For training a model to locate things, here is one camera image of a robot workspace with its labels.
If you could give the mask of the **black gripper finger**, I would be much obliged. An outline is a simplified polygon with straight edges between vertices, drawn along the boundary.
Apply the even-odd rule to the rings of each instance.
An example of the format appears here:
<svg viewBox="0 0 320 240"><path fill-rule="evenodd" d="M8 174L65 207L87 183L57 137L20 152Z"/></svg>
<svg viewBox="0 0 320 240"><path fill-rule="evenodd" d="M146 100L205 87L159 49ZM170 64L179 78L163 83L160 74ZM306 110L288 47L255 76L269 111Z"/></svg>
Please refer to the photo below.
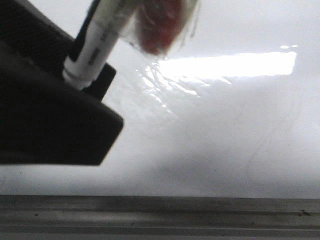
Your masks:
<svg viewBox="0 0 320 240"><path fill-rule="evenodd" d="M64 82L72 38L27 0L0 3L0 162L98 166L124 121L102 103L116 70L83 90Z"/></svg>

